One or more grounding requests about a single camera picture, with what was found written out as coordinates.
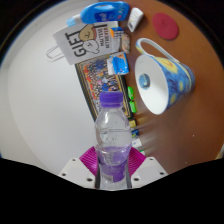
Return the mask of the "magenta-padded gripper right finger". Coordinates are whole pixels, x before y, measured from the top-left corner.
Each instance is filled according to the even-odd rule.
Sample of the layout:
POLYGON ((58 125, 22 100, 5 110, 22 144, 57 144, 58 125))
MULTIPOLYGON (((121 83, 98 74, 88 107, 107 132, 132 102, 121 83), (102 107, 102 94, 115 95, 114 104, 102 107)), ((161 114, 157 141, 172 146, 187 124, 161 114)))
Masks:
POLYGON ((143 187, 168 175, 154 157, 146 157, 135 148, 129 153, 128 172, 132 188, 143 187))

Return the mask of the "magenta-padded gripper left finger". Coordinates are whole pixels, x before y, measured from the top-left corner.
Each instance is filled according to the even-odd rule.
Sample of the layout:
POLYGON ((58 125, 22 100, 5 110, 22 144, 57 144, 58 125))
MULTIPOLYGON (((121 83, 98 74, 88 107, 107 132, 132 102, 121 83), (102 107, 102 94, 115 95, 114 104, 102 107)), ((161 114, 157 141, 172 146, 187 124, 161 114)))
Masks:
POLYGON ((59 176, 78 186, 90 189, 99 187, 98 159, 94 147, 88 149, 79 158, 71 158, 59 176))

